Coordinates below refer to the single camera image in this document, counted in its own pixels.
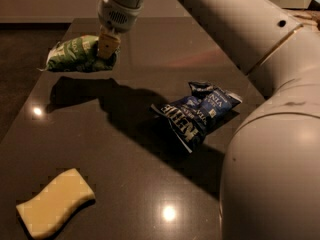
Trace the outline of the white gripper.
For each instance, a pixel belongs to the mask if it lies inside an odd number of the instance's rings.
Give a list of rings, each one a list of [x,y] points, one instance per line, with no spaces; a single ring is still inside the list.
[[[109,59],[119,48],[119,33],[128,32],[141,11],[139,0],[99,0],[97,13],[101,23],[98,56]]]

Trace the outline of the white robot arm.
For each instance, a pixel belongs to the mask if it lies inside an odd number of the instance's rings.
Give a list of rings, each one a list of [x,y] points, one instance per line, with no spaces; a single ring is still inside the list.
[[[319,240],[319,37],[268,0],[178,0],[263,100],[227,149],[221,240]]]

